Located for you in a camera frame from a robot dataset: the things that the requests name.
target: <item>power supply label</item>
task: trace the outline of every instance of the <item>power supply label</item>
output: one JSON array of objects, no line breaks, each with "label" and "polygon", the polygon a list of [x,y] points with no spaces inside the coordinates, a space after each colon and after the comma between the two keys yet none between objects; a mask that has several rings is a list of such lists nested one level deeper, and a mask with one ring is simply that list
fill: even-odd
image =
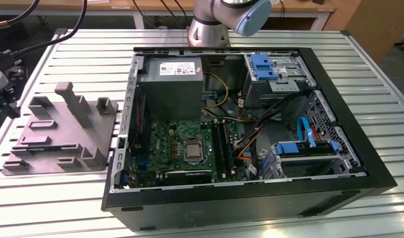
[{"label": "power supply label", "polygon": [[163,62],[159,66],[159,75],[197,74],[194,62]]}]

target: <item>3d printed holder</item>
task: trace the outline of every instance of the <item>3d printed holder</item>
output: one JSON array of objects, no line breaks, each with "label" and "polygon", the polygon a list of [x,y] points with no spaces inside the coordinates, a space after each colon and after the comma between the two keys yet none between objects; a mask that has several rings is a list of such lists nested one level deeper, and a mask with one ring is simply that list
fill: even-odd
[{"label": "3d printed holder", "polygon": [[55,93],[65,102],[33,97],[28,125],[4,163],[3,174],[31,175],[100,171],[106,168],[116,117],[116,102],[87,102],[71,82],[59,82]]}]

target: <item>ram slot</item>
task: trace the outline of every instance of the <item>ram slot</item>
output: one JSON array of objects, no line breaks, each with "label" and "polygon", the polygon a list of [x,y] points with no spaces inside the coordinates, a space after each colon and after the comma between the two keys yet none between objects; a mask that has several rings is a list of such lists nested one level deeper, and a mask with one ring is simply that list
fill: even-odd
[{"label": "ram slot", "polygon": [[226,175],[233,175],[235,173],[226,124],[214,122],[211,124],[211,133],[217,174],[219,178],[226,178]]}]

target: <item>aluminum slats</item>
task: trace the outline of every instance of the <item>aluminum slats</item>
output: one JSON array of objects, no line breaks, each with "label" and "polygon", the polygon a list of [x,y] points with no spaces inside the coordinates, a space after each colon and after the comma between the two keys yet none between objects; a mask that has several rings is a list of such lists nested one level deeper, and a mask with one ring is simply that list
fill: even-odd
[{"label": "aluminum slats", "polygon": [[[399,186],[324,217],[132,233],[110,213],[100,211],[106,171],[32,178],[4,177],[0,173],[0,197],[5,198],[0,199],[0,237],[404,236],[404,104],[386,86],[389,82],[374,73],[370,62],[340,32],[259,31],[250,38],[230,32],[230,41],[239,47],[313,48]],[[72,39],[53,46],[24,105],[33,95],[61,100],[52,93],[61,80],[75,83],[75,92],[87,100],[106,96],[122,101],[132,48],[184,45],[183,30],[79,30]],[[25,115],[0,136],[0,168],[28,113],[23,107]]]}]

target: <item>cpu socket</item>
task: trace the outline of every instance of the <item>cpu socket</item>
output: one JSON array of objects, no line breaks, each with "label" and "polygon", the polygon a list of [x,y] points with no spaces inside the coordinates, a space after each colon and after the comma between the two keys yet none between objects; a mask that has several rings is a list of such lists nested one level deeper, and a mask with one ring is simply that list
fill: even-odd
[{"label": "cpu socket", "polygon": [[183,160],[188,164],[198,164],[203,161],[203,143],[199,139],[183,140],[184,156]]}]

